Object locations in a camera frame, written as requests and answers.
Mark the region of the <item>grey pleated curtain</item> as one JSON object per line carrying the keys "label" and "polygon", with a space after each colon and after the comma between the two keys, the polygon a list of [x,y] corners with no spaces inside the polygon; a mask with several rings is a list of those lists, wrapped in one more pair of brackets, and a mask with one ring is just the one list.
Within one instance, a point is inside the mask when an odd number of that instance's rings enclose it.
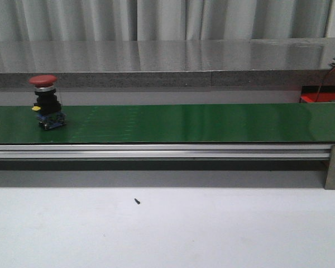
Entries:
{"label": "grey pleated curtain", "polygon": [[331,1],[0,1],[0,41],[324,37]]}

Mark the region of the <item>green conveyor belt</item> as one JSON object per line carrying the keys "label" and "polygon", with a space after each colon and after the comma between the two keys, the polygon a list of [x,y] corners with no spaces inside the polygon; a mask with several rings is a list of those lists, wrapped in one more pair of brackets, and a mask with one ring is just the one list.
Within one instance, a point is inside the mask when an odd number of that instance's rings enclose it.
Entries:
{"label": "green conveyor belt", "polygon": [[29,107],[0,107],[0,143],[335,142],[335,103],[65,106],[45,131]]}

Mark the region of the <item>aluminium conveyor side rail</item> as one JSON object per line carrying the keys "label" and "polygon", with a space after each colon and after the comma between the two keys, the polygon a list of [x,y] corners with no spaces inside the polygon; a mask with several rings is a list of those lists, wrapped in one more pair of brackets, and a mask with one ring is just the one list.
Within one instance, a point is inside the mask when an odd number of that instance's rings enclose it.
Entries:
{"label": "aluminium conveyor side rail", "polygon": [[330,144],[67,144],[0,145],[0,159],[328,159]]}

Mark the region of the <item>grey granite counter shelf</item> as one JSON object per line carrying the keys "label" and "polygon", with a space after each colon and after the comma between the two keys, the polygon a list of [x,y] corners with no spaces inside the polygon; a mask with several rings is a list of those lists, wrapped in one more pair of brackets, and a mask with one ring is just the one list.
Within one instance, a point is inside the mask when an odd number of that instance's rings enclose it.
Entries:
{"label": "grey granite counter shelf", "polygon": [[4,41],[0,88],[35,75],[62,88],[335,86],[335,38]]}

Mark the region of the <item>red mushroom emergency stop button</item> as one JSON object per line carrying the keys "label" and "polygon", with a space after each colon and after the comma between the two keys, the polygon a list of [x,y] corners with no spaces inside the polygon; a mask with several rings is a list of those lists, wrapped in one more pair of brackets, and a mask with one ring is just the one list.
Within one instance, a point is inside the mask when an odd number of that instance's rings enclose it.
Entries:
{"label": "red mushroom emergency stop button", "polygon": [[35,87],[36,102],[31,108],[37,113],[39,126],[44,130],[51,130],[65,125],[65,114],[58,101],[54,83],[57,77],[51,74],[31,77],[28,82]]}

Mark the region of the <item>red plastic tray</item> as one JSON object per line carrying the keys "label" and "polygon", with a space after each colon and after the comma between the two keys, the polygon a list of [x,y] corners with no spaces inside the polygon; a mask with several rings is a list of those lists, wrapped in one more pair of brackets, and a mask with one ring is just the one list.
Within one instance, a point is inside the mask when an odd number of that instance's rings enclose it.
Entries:
{"label": "red plastic tray", "polygon": [[305,86],[302,87],[300,103],[335,102],[335,86]]}

